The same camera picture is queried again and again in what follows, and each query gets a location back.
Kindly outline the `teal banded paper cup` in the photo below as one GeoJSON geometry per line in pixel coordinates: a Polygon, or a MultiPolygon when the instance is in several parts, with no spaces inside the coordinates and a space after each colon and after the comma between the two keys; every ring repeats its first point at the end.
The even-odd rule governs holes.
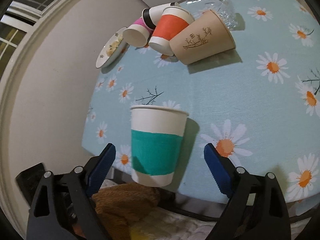
{"type": "Polygon", "coordinates": [[[131,107],[131,177],[149,187],[171,184],[189,114],[179,109],[131,107]]]}

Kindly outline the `brown kraft paper cup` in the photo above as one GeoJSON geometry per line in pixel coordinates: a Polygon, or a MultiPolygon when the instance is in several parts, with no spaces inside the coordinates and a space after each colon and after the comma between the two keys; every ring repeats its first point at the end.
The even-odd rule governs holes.
{"type": "Polygon", "coordinates": [[[170,40],[174,55],[185,65],[236,48],[222,18],[208,10],[170,40]]]}

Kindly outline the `pink banded paper cup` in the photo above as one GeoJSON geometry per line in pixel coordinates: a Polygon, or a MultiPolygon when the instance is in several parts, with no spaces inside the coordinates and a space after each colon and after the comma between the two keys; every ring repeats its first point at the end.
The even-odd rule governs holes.
{"type": "Polygon", "coordinates": [[[123,40],[131,46],[144,47],[149,40],[153,30],[147,27],[140,17],[123,31],[123,40]]]}

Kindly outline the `orange banded paper cup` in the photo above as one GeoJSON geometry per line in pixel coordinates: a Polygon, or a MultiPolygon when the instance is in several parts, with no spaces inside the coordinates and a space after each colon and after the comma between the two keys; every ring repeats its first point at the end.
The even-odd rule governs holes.
{"type": "Polygon", "coordinates": [[[163,55],[172,56],[174,53],[170,41],[194,21],[192,14],[182,7],[166,7],[149,40],[149,47],[163,55]]]}

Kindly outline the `clear glass cup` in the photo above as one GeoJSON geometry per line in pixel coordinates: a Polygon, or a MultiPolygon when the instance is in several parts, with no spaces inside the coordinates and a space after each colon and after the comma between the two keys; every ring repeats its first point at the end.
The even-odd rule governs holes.
{"type": "Polygon", "coordinates": [[[195,19],[212,10],[220,16],[228,29],[234,29],[238,25],[231,0],[185,0],[185,6],[195,19]]]}

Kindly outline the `black banded paper cup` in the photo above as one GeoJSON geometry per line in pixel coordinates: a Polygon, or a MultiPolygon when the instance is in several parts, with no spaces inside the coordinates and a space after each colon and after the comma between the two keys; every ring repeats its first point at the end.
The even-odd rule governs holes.
{"type": "Polygon", "coordinates": [[[155,7],[145,8],[142,11],[142,20],[144,24],[151,30],[155,30],[163,11],[168,7],[180,7],[178,2],[171,2],[155,7]]]}

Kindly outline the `black smartphone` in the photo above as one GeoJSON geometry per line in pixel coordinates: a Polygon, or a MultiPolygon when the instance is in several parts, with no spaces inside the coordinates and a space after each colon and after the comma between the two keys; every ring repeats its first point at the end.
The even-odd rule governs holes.
{"type": "Polygon", "coordinates": [[[32,204],[35,192],[44,173],[44,164],[38,163],[20,172],[15,178],[17,186],[29,206],[32,204]]]}

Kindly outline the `brown plush cushion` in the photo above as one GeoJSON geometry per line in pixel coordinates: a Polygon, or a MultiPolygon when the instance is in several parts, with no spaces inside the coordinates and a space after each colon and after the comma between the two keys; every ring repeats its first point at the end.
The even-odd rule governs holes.
{"type": "Polygon", "coordinates": [[[135,182],[106,187],[92,196],[98,218],[112,239],[130,239],[130,226],[146,217],[160,199],[158,188],[135,182]]]}

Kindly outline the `daisy print blue tablecloth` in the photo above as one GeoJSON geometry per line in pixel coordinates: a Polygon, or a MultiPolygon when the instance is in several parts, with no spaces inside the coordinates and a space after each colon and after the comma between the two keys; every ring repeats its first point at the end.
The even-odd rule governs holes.
{"type": "Polygon", "coordinates": [[[131,113],[151,103],[189,113],[181,159],[167,189],[227,202],[203,157],[213,144],[249,173],[273,172],[300,215],[319,203],[319,23],[296,0],[231,0],[236,48],[186,66],[149,47],[128,47],[101,71],[82,146],[117,149],[131,172],[131,113]]]}

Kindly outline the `white plate with snacks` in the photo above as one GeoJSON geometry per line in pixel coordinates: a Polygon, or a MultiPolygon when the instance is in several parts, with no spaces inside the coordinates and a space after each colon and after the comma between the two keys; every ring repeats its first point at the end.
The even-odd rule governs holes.
{"type": "Polygon", "coordinates": [[[127,27],[122,27],[107,41],[95,63],[97,69],[109,66],[123,51],[127,43],[123,39],[123,32],[127,27]]]}

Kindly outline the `white framed window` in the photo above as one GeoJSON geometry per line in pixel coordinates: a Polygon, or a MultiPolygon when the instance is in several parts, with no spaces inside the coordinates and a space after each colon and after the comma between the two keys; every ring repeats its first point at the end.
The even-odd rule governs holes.
{"type": "Polygon", "coordinates": [[[1,18],[1,74],[14,51],[55,0],[13,0],[1,18]]]}

